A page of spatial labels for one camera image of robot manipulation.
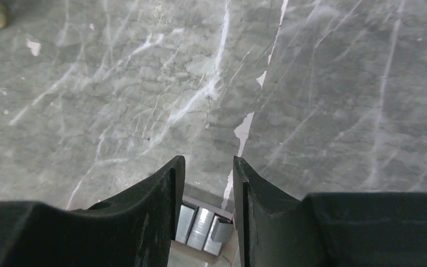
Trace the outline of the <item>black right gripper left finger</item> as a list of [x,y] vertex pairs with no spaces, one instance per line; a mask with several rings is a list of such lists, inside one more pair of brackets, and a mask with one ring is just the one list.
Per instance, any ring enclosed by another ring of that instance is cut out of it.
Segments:
[[88,209],[0,201],[0,266],[166,266],[185,158]]

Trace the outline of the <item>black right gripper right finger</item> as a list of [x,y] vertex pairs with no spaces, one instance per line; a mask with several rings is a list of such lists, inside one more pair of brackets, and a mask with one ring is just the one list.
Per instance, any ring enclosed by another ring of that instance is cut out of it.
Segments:
[[242,266],[427,266],[427,192],[298,200],[233,159]]

